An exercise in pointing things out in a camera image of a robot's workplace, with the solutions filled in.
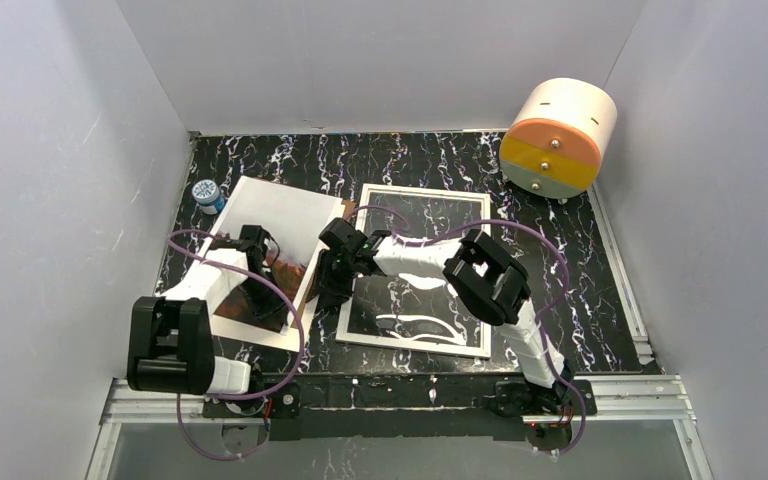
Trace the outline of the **autumn forest photo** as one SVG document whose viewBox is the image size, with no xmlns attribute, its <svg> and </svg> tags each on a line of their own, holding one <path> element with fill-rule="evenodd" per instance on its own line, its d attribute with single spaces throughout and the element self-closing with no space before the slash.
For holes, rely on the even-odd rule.
<svg viewBox="0 0 768 480">
<path fill-rule="evenodd" d="M 266 180 L 243 177 L 234 188 L 226 210 L 220 215 L 217 231 L 236 238 L 243 225 L 260 225 L 273 237 L 268 263 L 276 286 L 301 307 L 308 290 L 308 269 L 318 256 L 319 235 L 324 227 L 345 211 L 344 202 L 334 196 Z M 219 305 L 216 314 L 233 325 L 250 325 L 244 286 L 233 291 Z M 287 309 L 283 328 L 260 328 L 285 333 L 292 322 Z"/>
</svg>

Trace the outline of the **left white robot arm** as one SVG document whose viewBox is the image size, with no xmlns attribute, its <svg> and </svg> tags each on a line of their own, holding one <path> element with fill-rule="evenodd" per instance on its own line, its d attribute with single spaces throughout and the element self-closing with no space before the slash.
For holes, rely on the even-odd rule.
<svg viewBox="0 0 768 480">
<path fill-rule="evenodd" d="M 211 317 L 230 296 L 240 296 L 245 318 L 282 329 L 288 305 L 267 260 L 272 235 L 245 225 L 237 237 L 212 239 L 174 287 L 142 296 L 132 308 L 127 382 L 137 391 L 238 396 L 264 387 L 260 369 L 214 352 Z"/>
</svg>

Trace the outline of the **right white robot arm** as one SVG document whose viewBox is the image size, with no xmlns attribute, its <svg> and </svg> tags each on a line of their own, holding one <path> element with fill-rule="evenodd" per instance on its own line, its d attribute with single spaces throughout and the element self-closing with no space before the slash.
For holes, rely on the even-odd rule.
<svg viewBox="0 0 768 480">
<path fill-rule="evenodd" d="M 306 299 L 323 308 L 351 300 L 360 276 L 410 274 L 443 280 L 479 321 L 509 343 L 526 382 L 550 389 L 564 383 L 565 359 L 547 338 L 533 305 L 525 267 L 469 222 L 431 240 L 408 240 L 389 230 L 365 234 L 336 218 L 320 233 L 320 251 Z"/>
</svg>

